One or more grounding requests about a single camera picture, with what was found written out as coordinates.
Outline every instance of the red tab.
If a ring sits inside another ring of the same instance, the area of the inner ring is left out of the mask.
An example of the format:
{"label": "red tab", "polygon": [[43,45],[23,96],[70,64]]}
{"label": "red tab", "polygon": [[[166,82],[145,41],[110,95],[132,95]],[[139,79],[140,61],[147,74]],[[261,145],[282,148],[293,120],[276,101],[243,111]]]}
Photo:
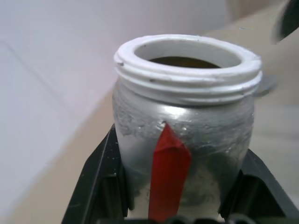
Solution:
{"label": "red tab", "polygon": [[166,124],[154,151],[149,218],[162,222],[177,214],[190,163],[190,151]]}

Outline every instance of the black holder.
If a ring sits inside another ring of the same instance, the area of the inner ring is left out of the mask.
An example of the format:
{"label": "black holder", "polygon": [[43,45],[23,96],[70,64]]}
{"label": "black holder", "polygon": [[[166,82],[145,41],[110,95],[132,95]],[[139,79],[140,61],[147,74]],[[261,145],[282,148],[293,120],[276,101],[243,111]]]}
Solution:
{"label": "black holder", "polygon": [[[65,212],[62,224],[157,223],[154,220],[124,220],[129,202],[125,172],[112,126],[107,136],[87,159]],[[299,224],[299,211],[263,161],[248,150],[237,181],[221,206],[225,220],[238,224]],[[173,217],[168,224],[185,224]],[[197,219],[196,224],[216,224]]]}

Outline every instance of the jar rim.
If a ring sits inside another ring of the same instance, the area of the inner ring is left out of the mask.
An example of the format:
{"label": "jar rim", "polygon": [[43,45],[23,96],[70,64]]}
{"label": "jar rim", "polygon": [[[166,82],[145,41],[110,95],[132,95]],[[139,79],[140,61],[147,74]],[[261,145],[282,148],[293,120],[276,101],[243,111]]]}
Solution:
{"label": "jar rim", "polygon": [[[186,56],[220,68],[201,69],[150,62]],[[214,38],[154,35],[133,39],[115,53],[121,81],[137,94],[176,104],[221,104],[251,95],[261,81],[262,62],[251,51]]]}

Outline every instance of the jar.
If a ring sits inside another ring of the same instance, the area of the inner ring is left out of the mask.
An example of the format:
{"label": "jar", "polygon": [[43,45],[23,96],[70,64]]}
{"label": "jar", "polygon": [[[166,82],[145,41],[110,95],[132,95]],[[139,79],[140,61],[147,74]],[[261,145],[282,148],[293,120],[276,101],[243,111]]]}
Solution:
{"label": "jar", "polygon": [[123,44],[114,61],[129,217],[148,217],[153,153],[165,124],[191,154],[177,214],[217,217],[249,147],[260,57],[213,38],[154,35]]}

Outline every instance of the white wall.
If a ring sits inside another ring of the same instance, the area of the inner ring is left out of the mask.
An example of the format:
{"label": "white wall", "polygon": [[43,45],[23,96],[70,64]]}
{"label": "white wall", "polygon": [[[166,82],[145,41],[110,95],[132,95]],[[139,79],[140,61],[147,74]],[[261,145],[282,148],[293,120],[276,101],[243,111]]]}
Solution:
{"label": "white wall", "polygon": [[0,216],[113,86],[120,44],[229,21],[224,0],[1,0]]}

